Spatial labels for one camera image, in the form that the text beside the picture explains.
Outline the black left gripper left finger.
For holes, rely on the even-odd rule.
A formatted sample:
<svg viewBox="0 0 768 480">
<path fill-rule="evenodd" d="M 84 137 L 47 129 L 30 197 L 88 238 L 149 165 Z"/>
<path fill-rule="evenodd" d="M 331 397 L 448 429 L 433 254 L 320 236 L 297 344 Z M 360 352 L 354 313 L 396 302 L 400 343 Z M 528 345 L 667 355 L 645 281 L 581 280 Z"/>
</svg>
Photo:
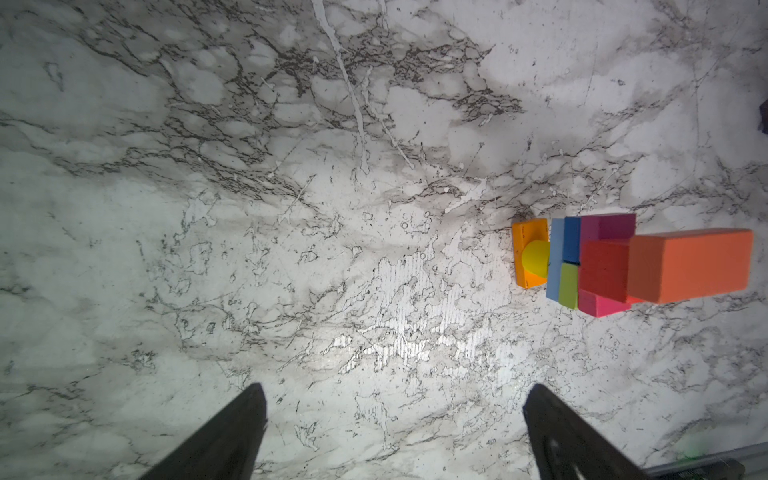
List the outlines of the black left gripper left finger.
<svg viewBox="0 0 768 480">
<path fill-rule="evenodd" d="M 253 383 L 142 477 L 249 479 L 266 426 L 265 393 Z"/>
</svg>

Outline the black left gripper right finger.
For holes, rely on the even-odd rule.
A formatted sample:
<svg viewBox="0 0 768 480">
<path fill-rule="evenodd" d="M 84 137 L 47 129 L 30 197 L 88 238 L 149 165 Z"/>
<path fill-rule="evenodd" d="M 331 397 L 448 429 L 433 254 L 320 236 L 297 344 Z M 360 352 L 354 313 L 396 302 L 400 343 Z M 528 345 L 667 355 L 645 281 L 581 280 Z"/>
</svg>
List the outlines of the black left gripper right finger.
<svg viewBox="0 0 768 480">
<path fill-rule="evenodd" d="M 648 477 L 545 385 L 534 385 L 523 414 L 542 479 Z"/>
</svg>

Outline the lime green wood cube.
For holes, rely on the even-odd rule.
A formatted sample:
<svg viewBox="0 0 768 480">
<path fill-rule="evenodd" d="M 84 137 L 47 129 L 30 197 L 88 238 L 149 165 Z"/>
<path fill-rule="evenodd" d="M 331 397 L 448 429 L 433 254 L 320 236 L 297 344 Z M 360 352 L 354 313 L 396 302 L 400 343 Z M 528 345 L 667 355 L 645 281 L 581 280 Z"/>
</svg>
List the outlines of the lime green wood cube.
<svg viewBox="0 0 768 480">
<path fill-rule="evenodd" d="M 560 270 L 558 301 L 562 306 L 577 310 L 579 302 L 579 266 L 563 262 Z"/>
</svg>

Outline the red wood cylinder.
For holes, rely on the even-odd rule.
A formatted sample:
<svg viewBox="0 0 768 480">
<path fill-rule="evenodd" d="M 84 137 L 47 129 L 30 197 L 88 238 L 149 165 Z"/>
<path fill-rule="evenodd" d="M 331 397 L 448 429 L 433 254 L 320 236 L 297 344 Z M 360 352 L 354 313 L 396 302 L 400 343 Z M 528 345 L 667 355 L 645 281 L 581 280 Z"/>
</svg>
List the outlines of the red wood cylinder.
<svg viewBox="0 0 768 480">
<path fill-rule="evenodd" d="M 587 242 L 581 249 L 580 288 L 620 303 L 641 303 L 628 293 L 629 246 L 629 239 Z"/>
</svg>

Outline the yellow wood cylinder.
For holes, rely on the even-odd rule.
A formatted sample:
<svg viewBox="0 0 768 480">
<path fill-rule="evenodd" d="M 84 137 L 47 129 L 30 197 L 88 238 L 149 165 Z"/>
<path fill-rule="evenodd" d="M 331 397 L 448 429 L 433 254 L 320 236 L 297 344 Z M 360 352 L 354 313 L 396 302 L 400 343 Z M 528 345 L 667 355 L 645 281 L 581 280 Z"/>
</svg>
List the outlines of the yellow wood cylinder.
<svg viewBox="0 0 768 480">
<path fill-rule="evenodd" d="M 521 263 L 526 274 L 542 279 L 548 277 L 550 243 L 545 240 L 533 240 L 522 251 Z"/>
</svg>

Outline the orange-red rectangular wood block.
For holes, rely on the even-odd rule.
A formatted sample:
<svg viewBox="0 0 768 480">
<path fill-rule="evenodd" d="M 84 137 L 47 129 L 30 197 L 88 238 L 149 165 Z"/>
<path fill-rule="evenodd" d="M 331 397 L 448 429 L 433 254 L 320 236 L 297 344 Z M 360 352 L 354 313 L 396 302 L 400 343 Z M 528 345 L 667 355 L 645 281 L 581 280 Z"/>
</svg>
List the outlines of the orange-red rectangular wood block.
<svg viewBox="0 0 768 480">
<path fill-rule="evenodd" d="M 656 304 L 742 291 L 754 234 L 714 228 L 637 235 L 629 245 L 627 292 Z"/>
</svg>

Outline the light blue wood block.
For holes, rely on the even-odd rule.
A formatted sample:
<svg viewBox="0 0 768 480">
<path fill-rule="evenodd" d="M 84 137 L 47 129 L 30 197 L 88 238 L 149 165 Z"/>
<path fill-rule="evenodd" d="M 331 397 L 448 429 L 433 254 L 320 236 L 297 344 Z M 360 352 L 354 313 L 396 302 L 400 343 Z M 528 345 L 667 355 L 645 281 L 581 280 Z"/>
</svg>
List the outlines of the light blue wood block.
<svg viewBox="0 0 768 480">
<path fill-rule="evenodd" d="M 565 219 L 554 218 L 550 230 L 550 251 L 548 261 L 548 277 L 546 297 L 558 302 L 560 295 L 561 265 L 563 263 L 563 247 L 565 239 Z"/>
</svg>

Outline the orange wood block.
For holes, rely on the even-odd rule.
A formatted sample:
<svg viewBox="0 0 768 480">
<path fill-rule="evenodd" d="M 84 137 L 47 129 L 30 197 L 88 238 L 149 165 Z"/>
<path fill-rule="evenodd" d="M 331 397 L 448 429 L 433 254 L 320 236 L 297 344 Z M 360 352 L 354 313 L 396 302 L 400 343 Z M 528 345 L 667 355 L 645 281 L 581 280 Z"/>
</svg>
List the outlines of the orange wood block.
<svg viewBox="0 0 768 480">
<path fill-rule="evenodd" d="M 545 240 L 549 242 L 549 229 L 546 219 L 533 219 L 512 225 L 512 240 L 515 261 L 515 277 L 517 285 L 523 289 L 529 289 L 545 284 L 546 279 L 535 275 L 526 274 L 521 263 L 521 255 L 525 246 L 533 240 Z"/>
</svg>

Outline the purple wood cube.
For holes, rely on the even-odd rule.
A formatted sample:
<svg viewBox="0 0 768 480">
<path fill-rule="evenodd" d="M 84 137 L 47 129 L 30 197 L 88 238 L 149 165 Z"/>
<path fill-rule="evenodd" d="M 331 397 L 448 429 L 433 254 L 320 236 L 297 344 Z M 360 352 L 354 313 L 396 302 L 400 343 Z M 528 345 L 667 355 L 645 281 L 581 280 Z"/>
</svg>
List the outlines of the purple wood cube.
<svg viewBox="0 0 768 480">
<path fill-rule="evenodd" d="M 631 239 L 636 232 L 634 213 L 615 213 L 582 216 L 580 221 L 580 243 L 596 240 Z"/>
</svg>

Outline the pink wood cube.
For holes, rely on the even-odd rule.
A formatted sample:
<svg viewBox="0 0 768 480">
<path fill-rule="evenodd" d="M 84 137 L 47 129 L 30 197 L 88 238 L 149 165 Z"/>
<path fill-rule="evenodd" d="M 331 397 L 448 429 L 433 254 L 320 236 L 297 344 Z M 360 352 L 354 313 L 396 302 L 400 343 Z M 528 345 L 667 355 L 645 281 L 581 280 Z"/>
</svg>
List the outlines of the pink wood cube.
<svg viewBox="0 0 768 480">
<path fill-rule="evenodd" d="M 630 303 L 622 303 L 610 298 L 595 295 L 580 289 L 578 292 L 578 309 L 592 317 L 601 318 L 630 310 Z"/>
</svg>

